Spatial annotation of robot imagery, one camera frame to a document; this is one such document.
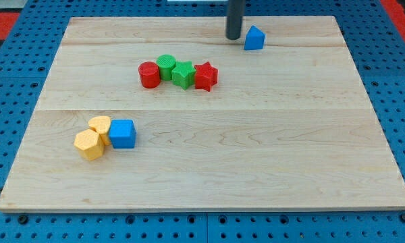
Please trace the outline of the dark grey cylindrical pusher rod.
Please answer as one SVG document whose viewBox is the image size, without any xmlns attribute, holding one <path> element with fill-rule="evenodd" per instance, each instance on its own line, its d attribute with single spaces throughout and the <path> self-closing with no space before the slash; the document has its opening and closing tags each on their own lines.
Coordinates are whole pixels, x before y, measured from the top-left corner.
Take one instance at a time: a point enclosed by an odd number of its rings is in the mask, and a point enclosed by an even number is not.
<svg viewBox="0 0 405 243">
<path fill-rule="evenodd" d="M 231 41 L 240 38 L 245 0 L 229 0 L 226 15 L 225 37 Z"/>
</svg>

